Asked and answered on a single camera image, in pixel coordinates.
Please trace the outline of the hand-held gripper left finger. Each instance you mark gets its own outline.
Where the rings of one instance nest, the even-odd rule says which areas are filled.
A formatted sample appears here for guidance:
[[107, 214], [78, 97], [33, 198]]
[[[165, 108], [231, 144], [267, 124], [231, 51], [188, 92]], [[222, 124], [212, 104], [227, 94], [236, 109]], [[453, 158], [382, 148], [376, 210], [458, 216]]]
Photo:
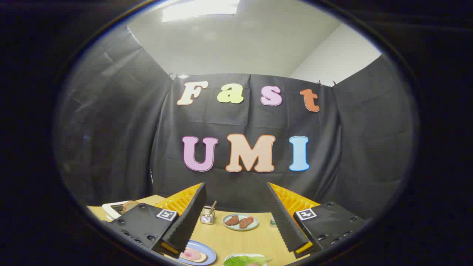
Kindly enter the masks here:
[[199, 183], [156, 204], [138, 203], [102, 224], [130, 243], [177, 259], [186, 249], [206, 200], [205, 183]]

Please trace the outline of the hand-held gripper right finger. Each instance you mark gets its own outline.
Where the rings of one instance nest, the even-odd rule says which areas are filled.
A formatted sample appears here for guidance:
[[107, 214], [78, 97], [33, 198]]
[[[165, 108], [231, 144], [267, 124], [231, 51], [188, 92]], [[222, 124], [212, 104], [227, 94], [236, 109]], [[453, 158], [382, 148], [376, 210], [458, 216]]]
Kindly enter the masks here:
[[297, 259], [336, 246], [367, 222], [333, 201], [317, 203], [270, 182], [266, 188], [269, 211]]

